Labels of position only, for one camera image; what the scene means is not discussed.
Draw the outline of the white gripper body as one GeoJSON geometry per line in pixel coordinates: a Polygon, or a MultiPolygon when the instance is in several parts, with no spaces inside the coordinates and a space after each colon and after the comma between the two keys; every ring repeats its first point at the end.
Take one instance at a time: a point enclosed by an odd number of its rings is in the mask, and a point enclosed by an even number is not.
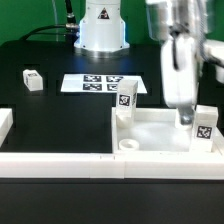
{"type": "Polygon", "coordinates": [[[193,107],[197,100],[197,41],[187,34],[169,36],[161,47],[164,100],[170,108],[193,107]]]}

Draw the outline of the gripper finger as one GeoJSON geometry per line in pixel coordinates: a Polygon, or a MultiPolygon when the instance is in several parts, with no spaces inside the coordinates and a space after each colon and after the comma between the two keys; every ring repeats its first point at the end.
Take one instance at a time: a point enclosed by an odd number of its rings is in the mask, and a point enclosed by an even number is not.
{"type": "Polygon", "coordinates": [[[180,123],[182,125],[190,125],[193,121],[194,111],[191,107],[181,107],[178,109],[180,123]]]}

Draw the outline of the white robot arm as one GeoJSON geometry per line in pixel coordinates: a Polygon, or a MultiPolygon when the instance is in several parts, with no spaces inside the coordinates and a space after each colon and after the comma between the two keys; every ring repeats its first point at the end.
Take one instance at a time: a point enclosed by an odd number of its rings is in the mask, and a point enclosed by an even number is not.
{"type": "MultiPolygon", "coordinates": [[[[177,110],[177,121],[190,126],[197,101],[198,77],[205,62],[216,66],[224,84],[224,42],[208,40],[212,0],[145,0],[149,35],[162,43],[160,60],[164,100],[177,110]]],[[[128,49],[121,0],[86,0],[74,47],[99,57],[128,49]]]]}

